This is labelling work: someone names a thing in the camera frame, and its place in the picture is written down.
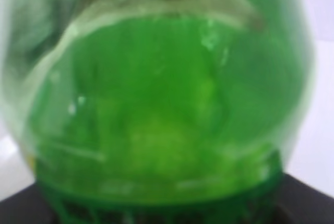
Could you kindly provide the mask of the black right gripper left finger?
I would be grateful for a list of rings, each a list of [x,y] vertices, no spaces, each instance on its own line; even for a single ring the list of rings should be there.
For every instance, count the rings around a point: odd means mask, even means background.
[[[34,183],[1,201],[2,224],[51,224],[57,215]]]

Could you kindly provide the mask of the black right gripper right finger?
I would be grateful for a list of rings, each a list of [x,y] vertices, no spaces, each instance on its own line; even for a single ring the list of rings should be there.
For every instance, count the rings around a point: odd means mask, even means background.
[[[333,197],[286,174],[273,213],[274,223],[333,223]]]

